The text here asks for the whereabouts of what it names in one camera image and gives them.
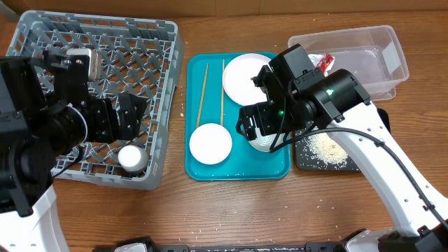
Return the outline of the grey bowl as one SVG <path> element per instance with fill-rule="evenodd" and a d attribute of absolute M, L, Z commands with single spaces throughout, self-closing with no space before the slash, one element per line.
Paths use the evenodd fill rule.
<path fill-rule="evenodd" d="M 250 145 L 258 151 L 268 153 L 274 142 L 276 134 L 263 136 L 259 129 L 256 130 L 256 138 L 249 141 Z"/>

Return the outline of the white paper cup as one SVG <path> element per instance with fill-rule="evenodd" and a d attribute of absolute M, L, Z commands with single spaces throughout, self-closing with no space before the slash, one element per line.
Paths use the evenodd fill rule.
<path fill-rule="evenodd" d="M 137 173 L 147 168 L 149 156 L 143 148 L 129 145 L 118 152 L 118 162 L 126 172 Z"/>

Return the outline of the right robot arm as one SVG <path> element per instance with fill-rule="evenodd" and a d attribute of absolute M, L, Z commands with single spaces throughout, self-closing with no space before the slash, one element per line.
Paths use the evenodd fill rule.
<path fill-rule="evenodd" d="M 270 151 L 326 133 L 362 171 L 393 220 L 389 230 L 361 229 L 306 251 L 446 251 L 447 198 L 391 136 L 370 95 L 352 73 L 325 75 L 301 45 L 279 53 L 253 78 L 266 100 L 239 110 L 237 132 L 248 140 L 276 137 Z M 291 139 L 280 134 L 294 132 Z"/>

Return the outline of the red snack wrapper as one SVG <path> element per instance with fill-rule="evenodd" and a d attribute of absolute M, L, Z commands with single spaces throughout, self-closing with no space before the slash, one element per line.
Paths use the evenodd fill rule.
<path fill-rule="evenodd" d="M 335 58 L 330 55 L 329 53 L 326 53 L 317 63 L 316 67 L 321 70 L 321 72 L 327 76 L 328 70 L 330 70 L 333 67 Z"/>

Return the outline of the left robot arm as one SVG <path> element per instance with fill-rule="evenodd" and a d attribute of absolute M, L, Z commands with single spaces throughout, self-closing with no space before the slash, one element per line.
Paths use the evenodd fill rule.
<path fill-rule="evenodd" d="M 2 251 L 67 251 L 53 188 L 57 158 L 85 142 L 138 137 L 146 98 L 91 95 L 100 69 L 90 49 L 1 58 Z"/>

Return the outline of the pile of rice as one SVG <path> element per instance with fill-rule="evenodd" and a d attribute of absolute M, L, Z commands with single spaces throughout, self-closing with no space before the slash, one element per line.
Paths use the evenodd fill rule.
<path fill-rule="evenodd" d="M 325 169 L 346 167 L 348 154 L 326 133 L 308 136 L 304 142 L 305 150 L 309 151 L 307 160 L 315 161 Z"/>

